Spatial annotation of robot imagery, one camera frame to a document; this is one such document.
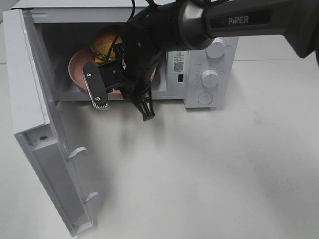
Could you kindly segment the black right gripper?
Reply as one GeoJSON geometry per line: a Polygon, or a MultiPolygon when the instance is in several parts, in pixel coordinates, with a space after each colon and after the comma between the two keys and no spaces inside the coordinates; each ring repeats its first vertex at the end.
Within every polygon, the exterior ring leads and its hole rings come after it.
{"type": "Polygon", "coordinates": [[[184,42],[179,30],[181,5],[148,6],[128,20],[120,31],[123,46],[121,72],[127,82],[118,88],[123,98],[133,98],[134,106],[143,121],[155,117],[151,76],[162,53],[183,51],[184,42]]]}

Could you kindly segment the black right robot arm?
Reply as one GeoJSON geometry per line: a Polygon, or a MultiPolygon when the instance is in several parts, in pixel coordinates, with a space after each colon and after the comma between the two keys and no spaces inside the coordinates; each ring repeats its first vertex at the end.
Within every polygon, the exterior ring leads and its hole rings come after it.
{"type": "Polygon", "coordinates": [[[161,54],[203,50],[217,37],[282,35],[300,58],[319,51],[316,0],[177,0],[149,5],[122,27],[116,46],[122,95],[154,117],[151,75],[161,54]]]}

